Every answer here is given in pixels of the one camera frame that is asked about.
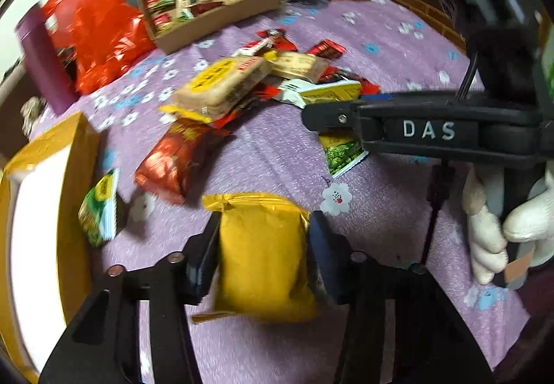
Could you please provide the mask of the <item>white gloved right hand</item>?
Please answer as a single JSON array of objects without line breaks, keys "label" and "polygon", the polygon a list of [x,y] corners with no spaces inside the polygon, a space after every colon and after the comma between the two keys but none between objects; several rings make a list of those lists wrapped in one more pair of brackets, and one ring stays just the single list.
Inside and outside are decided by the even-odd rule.
[{"label": "white gloved right hand", "polygon": [[468,218],[468,246],[474,279],[482,286],[492,282],[508,265],[507,244],[533,242],[531,265],[544,265],[553,257],[553,175],[547,163],[546,191],[514,209],[502,223],[486,203],[484,184],[470,168],[463,189]]}]

